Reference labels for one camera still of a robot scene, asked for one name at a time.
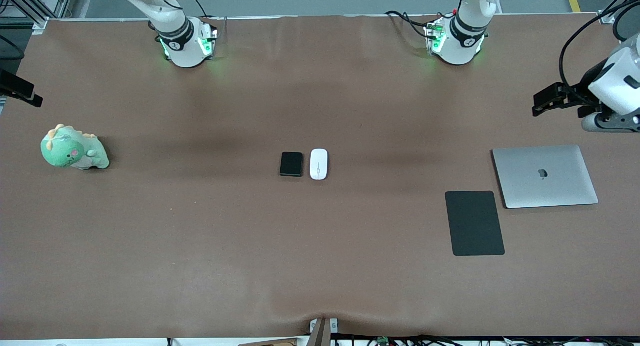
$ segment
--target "white robotic arm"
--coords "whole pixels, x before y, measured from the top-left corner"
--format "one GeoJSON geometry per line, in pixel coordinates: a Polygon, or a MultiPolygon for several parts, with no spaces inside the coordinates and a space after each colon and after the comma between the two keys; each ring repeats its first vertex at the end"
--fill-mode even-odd
{"type": "Polygon", "coordinates": [[[497,0],[461,0],[455,15],[444,16],[425,28],[427,47],[444,61],[464,65],[480,52],[485,32],[498,10],[497,0]]]}
{"type": "Polygon", "coordinates": [[[164,53],[180,67],[194,67],[211,58],[217,30],[187,17],[177,0],[128,0],[142,11],[160,35],[164,53]]]}
{"type": "Polygon", "coordinates": [[[640,33],[622,42],[577,84],[556,82],[535,94],[533,116],[574,106],[579,106],[585,131],[640,132],[640,33]]]}

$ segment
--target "silver laptop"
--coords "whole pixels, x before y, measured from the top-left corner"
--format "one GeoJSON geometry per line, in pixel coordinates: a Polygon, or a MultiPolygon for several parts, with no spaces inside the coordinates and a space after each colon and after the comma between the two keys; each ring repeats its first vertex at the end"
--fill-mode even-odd
{"type": "Polygon", "coordinates": [[[492,152],[507,208],[598,203],[578,145],[496,148],[492,152]]]}

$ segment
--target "black phone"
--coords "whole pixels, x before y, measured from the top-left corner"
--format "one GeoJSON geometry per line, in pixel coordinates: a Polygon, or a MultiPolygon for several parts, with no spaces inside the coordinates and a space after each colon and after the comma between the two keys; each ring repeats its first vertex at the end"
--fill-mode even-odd
{"type": "Polygon", "coordinates": [[[302,177],[303,155],[300,152],[282,152],[280,175],[302,177]]]}
{"type": "Polygon", "coordinates": [[[449,191],[445,198],[454,255],[505,254],[492,191],[449,191]]]}

